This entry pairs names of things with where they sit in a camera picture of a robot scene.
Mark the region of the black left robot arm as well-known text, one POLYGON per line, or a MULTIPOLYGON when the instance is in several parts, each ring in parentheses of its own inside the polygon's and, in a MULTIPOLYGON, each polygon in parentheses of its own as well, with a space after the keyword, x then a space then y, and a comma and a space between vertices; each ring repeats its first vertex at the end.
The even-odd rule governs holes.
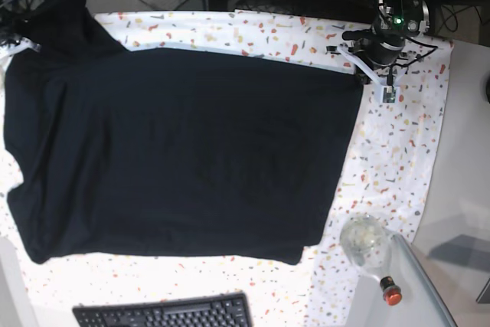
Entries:
POLYGON ((373 69, 407 69, 431 55, 436 46, 416 37, 430 28, 424 0, 371 0, 375 10, 369 29, 344 31, 347 51, 373 69))

